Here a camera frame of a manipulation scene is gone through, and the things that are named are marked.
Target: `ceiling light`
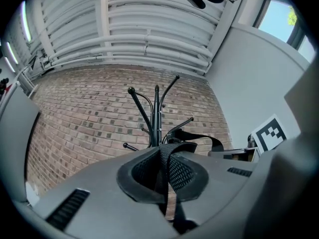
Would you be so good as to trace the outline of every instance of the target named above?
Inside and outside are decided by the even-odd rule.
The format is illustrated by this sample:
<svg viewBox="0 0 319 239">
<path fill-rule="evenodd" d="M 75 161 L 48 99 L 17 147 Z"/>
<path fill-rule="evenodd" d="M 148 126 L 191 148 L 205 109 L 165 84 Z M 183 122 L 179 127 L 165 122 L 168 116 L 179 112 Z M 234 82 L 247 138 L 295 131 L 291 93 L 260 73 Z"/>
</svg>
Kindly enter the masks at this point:
<svg viewBox="0 0 319 239">
<path fill-rule="evenodd" d="M 22 24 L 23 24 L 25 37 L 26 37 L 27 41 L 29 42 L 29 41 L 31 41 L 31 34 L 30 34 L 29 27 L 28 27 L 28 22 L 26 20 L 25 1 L 23 1 L 21 4 L 21 15 L 22 15 Z"/>
<path fill-rule="evenodd" d="M 18 61 L 17 61 L 17 59 L 16 59 L 16 57 L 15 57 L 15 55 L 14 55 L 12 49 L 11 49 L 10 43 L 7 42 L 6 45 L 7 45 L 8 49 L 9 49 L 9 51 L 10 51 L 11 57 L 13 58 L 14 62 L 16 64 L 18 64 Z"/>
<path fill-rule="evenodd" d="M 15 70 L 13 69 L 13 67 L 11 66 L 9 60 L 7 57 L 4 57 L 4 60 L 6 61 L 6 63 L 8 64 L 8 66 L 10 67 L 10 69 L 15 73 Z"/>
</svg>

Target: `vent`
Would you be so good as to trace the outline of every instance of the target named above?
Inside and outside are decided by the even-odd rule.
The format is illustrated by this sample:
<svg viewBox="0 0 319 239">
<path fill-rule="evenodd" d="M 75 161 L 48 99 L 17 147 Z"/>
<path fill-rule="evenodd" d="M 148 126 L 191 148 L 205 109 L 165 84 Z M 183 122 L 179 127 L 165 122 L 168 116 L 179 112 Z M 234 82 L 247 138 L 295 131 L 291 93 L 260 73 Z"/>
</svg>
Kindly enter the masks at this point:
<svg viewBox="0 0 319 239">
<path fill-rule="evenodd" d="M 73 193 L 47 218 L 47 222 L 63 231 L 71 219 L 88 198 L 89 192 L 76 189 Z"/>
<path fill-rule="evenodd" d="M 238 174 L 238 175 L 242 175 L 242 176 L 246 176 L 246 177 L 249 177 L 252 174 L 252 171 L 247 171 L 247 170 L 239 169 L 239 168 L 236 168 L 236 167 L 229 168 L 227 170 L 227 172 Z"/>
</svg>

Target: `light fixture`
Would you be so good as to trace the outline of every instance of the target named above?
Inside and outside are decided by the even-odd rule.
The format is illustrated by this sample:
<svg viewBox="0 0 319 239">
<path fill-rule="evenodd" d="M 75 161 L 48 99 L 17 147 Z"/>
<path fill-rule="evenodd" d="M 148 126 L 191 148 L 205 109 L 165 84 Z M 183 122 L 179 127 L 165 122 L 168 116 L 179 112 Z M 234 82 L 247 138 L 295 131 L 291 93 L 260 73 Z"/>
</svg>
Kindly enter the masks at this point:
<svg viewBox="0 0 319 239">
<path fill-rule="evenodd" d="M 18 64 L 18 61 L 17 61 L 17 59 L 16 59 L 16 57 L 15 57 L 15 55 L 14 55 L 12 49 L 11 49 L 10 43 L 6 42 L 6 45 L 7 45 L 8 49 L 9 49 L 9 51 L 10 51 L 11 57 L 13 58 L 14 62 L 16 64 Z"/>
<path fill-rule="evenodd" d="M 29 41 L 31 41 L 31 34 L 30 34 L 29 27 L 28 27 L 28 22 L 26 20 L 25 1 L 23 1 L 21 4 L 21 15 L 22 15 L 22 24 L 23 24 L 25 37 L 26 37 L 27 41 L 29 42 Z"/>
<path fill-rule="evenodd" d="M 10 69 L 15 73 L 15 70 L 13 69 L 13 67 L 11 66 L 9 60 L 7 57 L 4 57 L 4 60 L 6 61 L 6 63 L 8 64 L 8 66 L 10 67 Z"/>
</svg>

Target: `white pipe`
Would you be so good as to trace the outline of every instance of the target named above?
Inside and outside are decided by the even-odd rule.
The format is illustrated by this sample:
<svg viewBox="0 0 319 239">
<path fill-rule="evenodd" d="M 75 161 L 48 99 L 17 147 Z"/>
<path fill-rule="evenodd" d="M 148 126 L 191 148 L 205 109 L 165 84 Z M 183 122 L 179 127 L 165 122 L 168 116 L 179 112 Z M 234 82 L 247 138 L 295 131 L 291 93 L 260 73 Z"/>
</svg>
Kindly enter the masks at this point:
<svg viewBox="0 0 319 239">
<path fill-rule="evenodd" d="M 163 56 L 168 56 L 168 57 L 174 57 L 174 58 L 180 58 L 192 63 L 195 63 L 197 65 L 201 66 L 208 66 L 207 61 L 202 61 L 198 58 L 192 57 L 190 55 L 177 52 L 177 51 L 171 51 L 171 50 L 166 50 L 166 49 L 160 49 L 160 48 L 152 48 L 152 47 L 142 47 L 142 46 L 111 46 L 111 47 L 101 47 L 101 48 L 95 48 L 87 51 L 82 51 L 82 52 L 76 52 L 71 55 L 65 56 L 63 58 L 60 58 L 58 60 L 55 60 L 51 62 L 50 64 L 46 65 L 45 68 L 49 68 L 50 66 L 57 65 L 58 63 L 62 63 L 64 61 L 71 60 L 73 58 L 77 58 L 80 56 L 85 56 L 89 54 L 99 54 L 99 53 L 104 53 L 104 52 L 117 52 L 117 51 L 124 51 L 124 52 L 140 52 L 140 53 L 152 53 L 152 54 L 160 54 Z"/>
<path fill-rule="evenodd" d="M 47 69 L 51 69 L 51 68 L 54 68 L 56 66 L 62 66 L 62 65 L 76 63 L 76 62 L 86 61 L 86 60 L 97 60 L 97 59 L 107 59 L 107 58 L 113 58 L 113 59 L 121 58 L 121 59 L 130 59 L 130 60 L 131 59 L 132 60 L 139 60 L 139 59 L 141 59 L 141 60 L 149 60 L 149 61 L 154 61 L 154 62 L 167 63 L 169 65 L 182 66 L 182 67 L 186 67 L 186 68 L 191 69 L 191 70 L 205 72 L 204 69 L 200 69 L 200 68 L 197 68 L 197 67 L 194 67 L 194 66 L 186 65 L 186 64 L 175 62 L 175 61 L 171 61 L 171 60 L 165 60 L 165 59 L 159 59 L 159 58 L 150 58 L 150 57 L 143 57 L 143 56 L 126 56 L 126 55 L 124 55 L 124 56 L 122 56 L 122 55 L 119 55 L 119 56 L 94 56 L 94 57 L 79 58 L 79 59 L 74 59 L 74 60 L 67 61 L 67 62 L 64 62 L 64 63 L 60 63 L 60 64 L 57 64 L 55 66 L 50 66 Z"/>
<path fill-rule="evenodd" d="M 55 57 L 58 57 L 60 55 L 63 55 L 67 52 L 70 52 L 71 50 L 75 50 L 81 47 L 85 47 L 88 45 L 93 45 L 101 42 L 107 42 L 107 41 L 133 41 L 133 40 L 142 40 L 145 42 L 156 42 L 161 44 L 170 44 L 179 48 L 184 48 L 186 50 L 191 50 L 193 52 L 202 54 L 206 57 L 211 57 L 212 53 L 204 49 L 202 47 L 197 47 L 179 40 L 174 40 L 171 38 L 166 37 L 159 37 L 159 36 L 152 36 L 152 35 L 143 35 L 143 34 L 117 34 L 117 35 L 110 35 L 110 36 L 101 36 L 89 40 L 85 40 L 82 42 L 75 43 L 73 45 L 70 45 L 64 49 L 61 49 L 60 51 L 56 52 L 52 56 L 49 56 L 43 60 L 43 62 L 48 62 L 49 60 L 52 60 Z"/>
</svg>

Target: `window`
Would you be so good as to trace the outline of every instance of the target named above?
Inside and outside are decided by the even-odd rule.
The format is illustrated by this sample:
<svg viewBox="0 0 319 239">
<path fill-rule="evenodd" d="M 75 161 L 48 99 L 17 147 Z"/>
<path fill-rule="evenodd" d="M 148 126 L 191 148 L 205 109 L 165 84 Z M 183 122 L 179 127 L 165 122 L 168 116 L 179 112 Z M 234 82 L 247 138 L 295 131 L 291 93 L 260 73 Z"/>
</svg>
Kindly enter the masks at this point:
<svg viewBox="0 0 319 239">
<path fill-rule="evenodd" d="M 309 41 L 310 34 L 306 36 L 306 27 L 303 27 L 303 22 L 290 0 L 264 0 L 254 27 L 286 42 L 309 62 L 316 54 Z"/>
</svg>

